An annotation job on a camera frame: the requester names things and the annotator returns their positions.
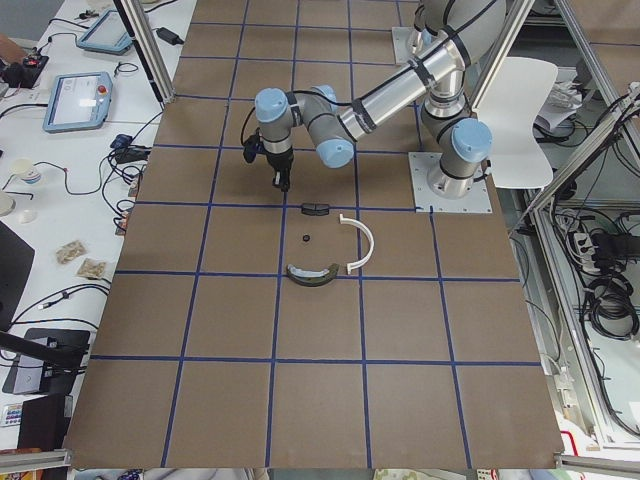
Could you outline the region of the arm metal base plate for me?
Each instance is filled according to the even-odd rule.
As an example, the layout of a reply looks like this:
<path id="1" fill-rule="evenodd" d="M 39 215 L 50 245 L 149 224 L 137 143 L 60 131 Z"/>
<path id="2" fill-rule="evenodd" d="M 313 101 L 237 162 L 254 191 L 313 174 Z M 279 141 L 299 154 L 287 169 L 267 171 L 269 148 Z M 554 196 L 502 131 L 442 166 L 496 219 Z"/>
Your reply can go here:
<path id="1" fill-rule="evenodd" d="M 414 27 L 393 27 L 391 36 L 396 65 L 403 64 L 424 49 L 423 35 Z"/>
<path id="2" fill-rule="evenodd" d="M 480 174 L 449 179 L 440 170 L 440 153 L 408 154 L 417 213 L 490 214 L 492 205 Z"/>

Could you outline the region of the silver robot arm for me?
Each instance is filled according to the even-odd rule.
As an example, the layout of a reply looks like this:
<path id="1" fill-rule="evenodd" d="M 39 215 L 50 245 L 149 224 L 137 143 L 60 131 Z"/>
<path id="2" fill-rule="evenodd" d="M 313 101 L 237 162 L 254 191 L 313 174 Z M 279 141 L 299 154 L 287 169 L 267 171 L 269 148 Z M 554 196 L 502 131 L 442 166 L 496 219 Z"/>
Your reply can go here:
<path id="1" fill-rule="evenodd" d="M 266 88 L 255 97 L 258 127 L 243 136 L 243 157 L 265 156 L 273 185 L 286 192 L 294 160 L 291 131 L 306 128 L 330 168 L 346 165 L 356 142 L 402 108 L 427 96 L 426 114 L 455 118 L 465 108 L 463 74 L 495 43 L 506 18 L 503 1 L 422 1 L 415 10 L 409 58 L 388 79 L 349 103 L 328 85 L 285 92 Z"/>

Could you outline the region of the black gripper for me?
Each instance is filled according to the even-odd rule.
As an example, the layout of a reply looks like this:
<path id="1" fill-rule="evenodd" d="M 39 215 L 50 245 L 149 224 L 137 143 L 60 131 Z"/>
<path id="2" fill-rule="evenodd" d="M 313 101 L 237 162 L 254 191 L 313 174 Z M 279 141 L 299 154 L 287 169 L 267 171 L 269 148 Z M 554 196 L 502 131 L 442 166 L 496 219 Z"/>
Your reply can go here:
<path id="1" fill-rule="evenodd" d="M 290 189 L 290 173 L 294 160 L 294 152 L 288 149 L 282 153 L 266 152 L 266 159 L 274 171 L 272 180 L 273 187 L 282 192 Z"/>

